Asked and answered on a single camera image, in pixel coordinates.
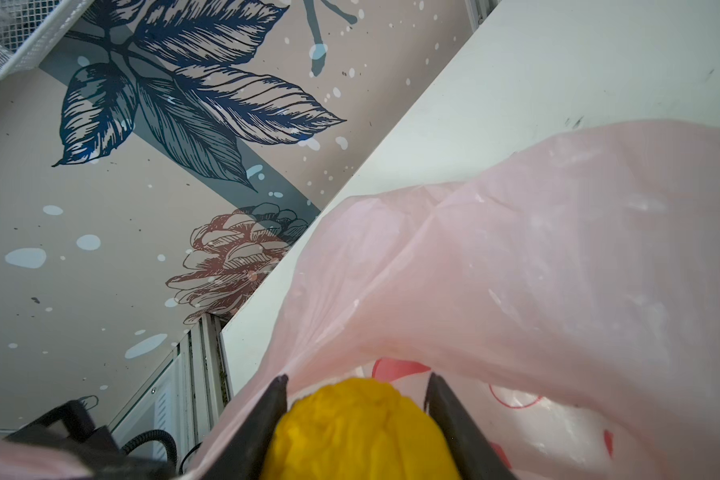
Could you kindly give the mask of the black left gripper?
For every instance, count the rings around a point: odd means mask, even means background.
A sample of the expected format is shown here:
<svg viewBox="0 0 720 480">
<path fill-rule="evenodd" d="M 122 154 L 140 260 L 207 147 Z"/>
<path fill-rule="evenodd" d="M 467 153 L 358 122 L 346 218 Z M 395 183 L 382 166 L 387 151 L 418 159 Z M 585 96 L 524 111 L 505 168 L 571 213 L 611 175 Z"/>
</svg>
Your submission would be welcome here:
<svg viewBox="0 0 720 480">
<path fill-rule="evenodd" d="M 166 431 L 143 432 L 120 447 L 106 426 L 97 427 L 83 403 L 70 400 L 7 435 L 14 444 L 48 447 L 72 454 L 88 472 L 80 479 L 172 479 L 176 476 L 177 446 Z M 133 457 L 138 447 L 157 442 L 166 458 L 154 460 Z"/>
</svg>

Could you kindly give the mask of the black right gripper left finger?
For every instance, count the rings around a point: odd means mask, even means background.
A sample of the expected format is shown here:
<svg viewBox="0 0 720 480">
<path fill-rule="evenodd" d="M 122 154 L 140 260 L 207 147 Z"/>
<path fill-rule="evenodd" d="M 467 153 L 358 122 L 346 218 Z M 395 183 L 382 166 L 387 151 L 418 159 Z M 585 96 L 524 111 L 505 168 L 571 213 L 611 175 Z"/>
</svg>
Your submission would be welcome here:
<svg viewBox="0 0 720 480">
<path fill-rule="evenodd" d="M 287 412 L 288 376 L 275 377 L 203 480 L 258 479 L 277 424 Z"/>
</svg>

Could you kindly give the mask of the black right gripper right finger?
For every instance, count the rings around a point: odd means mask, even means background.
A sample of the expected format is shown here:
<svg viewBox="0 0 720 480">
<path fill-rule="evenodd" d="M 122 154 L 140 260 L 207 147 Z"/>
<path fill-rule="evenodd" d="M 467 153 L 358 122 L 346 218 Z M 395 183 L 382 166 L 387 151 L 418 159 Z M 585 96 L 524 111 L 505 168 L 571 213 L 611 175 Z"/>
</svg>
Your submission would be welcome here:
<svg viewBox="0 0 720 480">
<path fill-rule="evenodd" d="M 462 479 L 516 479 L 446 380 L 436 373 L 429 377 L 424 407 L 442 431 Z"/>
</svg>

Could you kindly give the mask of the yellow lemon fruit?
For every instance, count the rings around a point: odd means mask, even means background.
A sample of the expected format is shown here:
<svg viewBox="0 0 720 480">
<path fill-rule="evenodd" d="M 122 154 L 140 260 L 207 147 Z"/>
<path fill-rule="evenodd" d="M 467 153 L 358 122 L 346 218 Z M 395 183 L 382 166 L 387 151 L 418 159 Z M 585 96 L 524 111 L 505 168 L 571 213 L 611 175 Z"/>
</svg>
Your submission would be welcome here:
<svg viewBox="0 0 720 480">
<path fill-rule="evenodd" d="M 293 403 L 270 442 L 262 479 L 458 479 L 445 436 L 387 383 L 350 378 Z"/>
</svg>

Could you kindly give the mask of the pink plastic fruit bag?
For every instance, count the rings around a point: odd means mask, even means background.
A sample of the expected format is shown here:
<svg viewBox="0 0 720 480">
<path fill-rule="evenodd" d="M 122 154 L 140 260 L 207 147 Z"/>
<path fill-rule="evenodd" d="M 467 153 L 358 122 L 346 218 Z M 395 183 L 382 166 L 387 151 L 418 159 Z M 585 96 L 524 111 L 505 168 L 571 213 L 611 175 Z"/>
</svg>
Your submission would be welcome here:
<svg viewBox="0 0 720 480">
<path fill-rule="evenodd" d="M 601 478 L 720 479 L 720 128 L 559 134 L 460 182 L 353 196 L 284 259 L 260 367 L 189 477 L 278 376 L 290 394 L 381 358 L 595 413 Z"/>
</svg>

